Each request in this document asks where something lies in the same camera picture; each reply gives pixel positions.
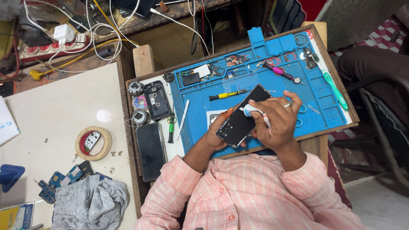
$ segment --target yellow screwdriver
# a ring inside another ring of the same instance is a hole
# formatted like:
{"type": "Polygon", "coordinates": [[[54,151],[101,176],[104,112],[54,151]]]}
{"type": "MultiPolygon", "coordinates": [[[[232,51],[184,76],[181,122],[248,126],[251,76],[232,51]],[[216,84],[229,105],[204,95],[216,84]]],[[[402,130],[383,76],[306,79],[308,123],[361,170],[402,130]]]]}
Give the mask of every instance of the yellow screwdriver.
{"type": "Polygon", "coordinates": [[[209,100],[210,100],[210,101],[214,101],[214,100],[216,100],[216,99],[222,99],[222,98],[226,98],[226,97],[231,97],[231,96],[239,95],[239,94],[241,94],[241,93],[245,93],[245,92],[247,92],[247,91],[248,91],[248,90],[246,90],[246,89],[242,89],[242,90],[234,91],[234,92],[225,92],[225,93],[218,94],[218,95],[216,95],[216,96],[209,96],[209,100]]]}

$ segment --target green toothbrush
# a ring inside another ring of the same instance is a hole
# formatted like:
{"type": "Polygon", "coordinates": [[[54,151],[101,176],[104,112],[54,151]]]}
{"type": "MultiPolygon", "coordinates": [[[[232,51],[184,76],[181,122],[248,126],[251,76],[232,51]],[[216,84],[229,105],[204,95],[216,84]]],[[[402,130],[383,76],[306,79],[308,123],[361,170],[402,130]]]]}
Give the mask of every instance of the green toothbrush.
{"type": "Polygon", "coordinates": [[[322,64],[319,61],[319,57],[316,53],[312,53],[312,59],[314,60],[314,62],[318,65],[318,68],[320,68],[321,72],[324,75],[324,79],[328,82],[328,84],[330,84],[331,88],[333,89],[335,96],[337,97],[339,104],[341,105],[341,107],[345,110],[348,111],[348,105],[346,104],[346,101],[344,99],[344,97],[342,96],[342,94],[340,93],[340,91],[337,89],[337,87],[335,86],[335,83],[331,77],[331,75],[329,73],[327,73],[325,71],[325,69],[322,67],[322,64]]]}

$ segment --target masking tape roll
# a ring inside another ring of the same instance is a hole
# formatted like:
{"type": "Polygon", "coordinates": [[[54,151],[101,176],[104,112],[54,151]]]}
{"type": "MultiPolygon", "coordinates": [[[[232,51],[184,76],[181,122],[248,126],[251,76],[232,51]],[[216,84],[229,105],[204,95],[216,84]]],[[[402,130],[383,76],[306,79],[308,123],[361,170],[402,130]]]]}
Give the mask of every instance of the masking tape roll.
{"type": "Polygon", "coordinates": [[[75,150],[77,152],[77,154],[84,160],[89,160],[89,161],[95,161],[95,160],[100,160],[102,158],[104,158],[109,150],[111,149],[112,146],[112,137],[110,135],[110,133],[108,132],[108,130],[104,129],[104,128],[100,128],[100,127],[96,127],[96,126],[90,126],[88,128],[85,128],[84,130],[82,130],[80,132],[80,134],[78,134],[78,137],[75,141],[75,150]],[[80,149],[80,140],[81,138],[88,132],[90,131],[95,131],[101,134],[101,136],[103,137],[103,147],[101,149],[101,151],[95,155],[86,155],[84,154],[81,149],[80,149]]]}

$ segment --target pink striped shirt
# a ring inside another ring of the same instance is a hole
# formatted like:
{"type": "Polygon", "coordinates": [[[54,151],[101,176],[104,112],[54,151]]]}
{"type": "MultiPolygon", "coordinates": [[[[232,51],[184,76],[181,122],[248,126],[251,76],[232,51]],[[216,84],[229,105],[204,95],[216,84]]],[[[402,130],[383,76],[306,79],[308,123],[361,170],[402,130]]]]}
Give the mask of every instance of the pink striped shirt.
{"type": "Polygon", "coordinates": [[[285,172],[277,156],[254,153],[210,161],[204,174],[179,156],[166,163],[142,206],[137,229],[366,229],[341,202],[323,162],[285,172]]]}

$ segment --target blue silicone repair mat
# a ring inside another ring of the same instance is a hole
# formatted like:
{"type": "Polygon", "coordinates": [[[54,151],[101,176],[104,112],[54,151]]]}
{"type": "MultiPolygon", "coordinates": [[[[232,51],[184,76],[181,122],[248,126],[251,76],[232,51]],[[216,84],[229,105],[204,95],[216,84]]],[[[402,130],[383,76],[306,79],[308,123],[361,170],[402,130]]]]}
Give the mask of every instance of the blue silicone repair mat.
{"type": "MultiPolygon", "coordinates": [[[[174,71],[176,81],[171,82],[171,90],[179,126],[186,100],[190,100],[180,137],[183,141],[185,153],[207,131],[207,120],[209,118],[206,116],[206,111],[227,110],[231,106],[242,102],[248,92],[214,101],[209,100],[210,95],[241,89],[252,90],[257,84],[261,84],[267,90],[274,90],[275,92],[271,92],[274,97],[282,97],[283,91],[288,90],[297,93],[301,98],[307,111],[298,114],[298,118],[303,121],[303,125],[295,129],[294,137],[347,123],[334,92],[324,80],[320,69],[318,67],[306,68],[307,64],[303,60],[303,49],[309,48],[312,52],[315,52],[306,32],[285,35],[267,42],[264,41],[259,27],[252,28],[248,31],[248,34],[251,47],[174,71]],[[225,59],[232,55],[246,55],[249,60],[239,65],[227,67],[225,59]],[[256,64],[271,57],[274,58],[270,59],[269,62],[272,62],[275,67],[284,68],[292,76],[301,78],[301,82],[305,85],[295,84],[282,76],[275,75],[269,69],[261,68],[253,72],[257,69],[256,64]],[[192,69],[206,64],[211,64],[213,69],[217,69],[215,67],[221,68],[218,70],[221,76],[211,74],[202,78],[199,83],[189,86],[183,85],[183,76],[189,75],[192,69]],[[308,106],[312,106],[319,113],[314,112],[308,106]]],[[[249,138],[245,148],[233,149],[227,146],[216,151],[212,157],[223,156],[261,145],[261,142],[257,139],[249,138]]]]}

